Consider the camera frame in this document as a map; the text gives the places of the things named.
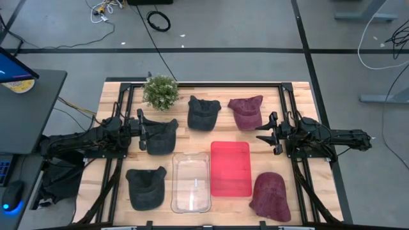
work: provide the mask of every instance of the potted plant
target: potted plant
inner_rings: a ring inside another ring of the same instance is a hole
[[[148,77],[143,86],[143,102],[159,111],[167,111],[179,99],[178,83],[171,77]]]

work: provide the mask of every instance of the baseball cap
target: baseball cap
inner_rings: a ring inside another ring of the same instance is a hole
[[[233,109],[236,125],[239,130],[254,130],[263,125],[260,105],[263,96],[252,98],[230,99],[228,107]]]
[[[260,217],[266,217],[279,222],[291,220],[286,194],[286,185],[280,174],[264,172],[254,184],[253,200],[249,206]]]
[[[213,100],[198,100],[190,96],[187,125],[200,131],[212,131],[217,120],[217,113],[221,110],[220,102]]]
[[[176,129],[179,124],[176,119],[163,123],[143,118],[146,138],[146,150],[150,155],[166,155],[172,153],[176,144]]]
[[[165,175],[166,170],[162,166],[157,170],[127,171],[130,203],[135,210],[152,210],[164,202]]]

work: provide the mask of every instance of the red plastic container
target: red plastic container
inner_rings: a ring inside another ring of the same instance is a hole
[[[247,142],[214,141],[210,156],[210,193],[219,197],[252,194],[250,147]]]

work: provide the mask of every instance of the computer monitor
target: computer monitor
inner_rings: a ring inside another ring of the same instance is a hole
[[[38,78],[37,73],[0,47],[0,83]]]

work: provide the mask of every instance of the transparent tray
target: transparent tray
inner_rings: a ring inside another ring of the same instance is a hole
[[[207,212],[210,200],[210,157],[206,153],[178,153],[173,157],[175,213]]]

